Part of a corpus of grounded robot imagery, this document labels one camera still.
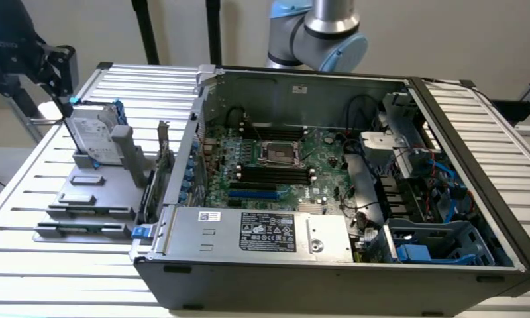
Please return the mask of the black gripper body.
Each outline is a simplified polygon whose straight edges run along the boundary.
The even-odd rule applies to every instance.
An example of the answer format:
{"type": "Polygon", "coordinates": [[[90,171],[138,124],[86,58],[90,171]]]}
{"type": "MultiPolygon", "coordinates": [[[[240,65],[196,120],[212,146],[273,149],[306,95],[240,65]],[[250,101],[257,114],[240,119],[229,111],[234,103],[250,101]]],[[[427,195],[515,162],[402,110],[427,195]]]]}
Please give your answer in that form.
{"type": "Polygon", "coordinates": [[[45,64],[45,41],[21,39],[17,42],[0,40],[0,94],[13,95],[17,76],[24,75],[45,92],[48,84],[41,82],[45,64]]]}

